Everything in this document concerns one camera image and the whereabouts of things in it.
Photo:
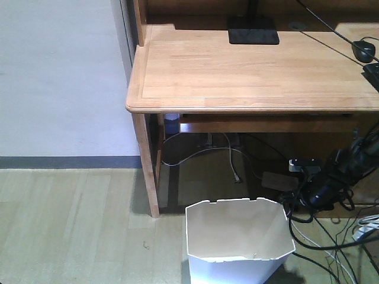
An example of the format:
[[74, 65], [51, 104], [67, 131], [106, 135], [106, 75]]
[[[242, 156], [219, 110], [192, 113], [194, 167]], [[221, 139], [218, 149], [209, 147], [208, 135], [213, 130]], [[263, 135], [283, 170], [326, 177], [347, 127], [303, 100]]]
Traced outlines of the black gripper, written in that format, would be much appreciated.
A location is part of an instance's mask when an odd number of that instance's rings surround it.
[[353, 211], [354, 193], [351, 185], [336, 176], [319, 173], [307, 177], [294, 189], [280, 195], [280, 203], [289, 206], [302, 205], [311, 211], [331, 211], [339, 203], [345, 210]]

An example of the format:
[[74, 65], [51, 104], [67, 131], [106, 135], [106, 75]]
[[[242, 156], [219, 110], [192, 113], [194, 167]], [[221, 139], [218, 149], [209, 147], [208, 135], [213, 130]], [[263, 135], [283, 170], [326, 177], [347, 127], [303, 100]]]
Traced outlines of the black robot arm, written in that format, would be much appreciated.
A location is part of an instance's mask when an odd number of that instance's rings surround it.
[[280, 203], [288, 205], [290, 212], [302, 205], [311, 212], [331, 211], [334, 204], [352, 211], [352, 188], [360, 180], [378, 169], [378, 123], [351, 146], [337, 149], [322, 163], [319, 159], [291, 159], [289, 171], [304, 175], [298, 187], [280, 196]]

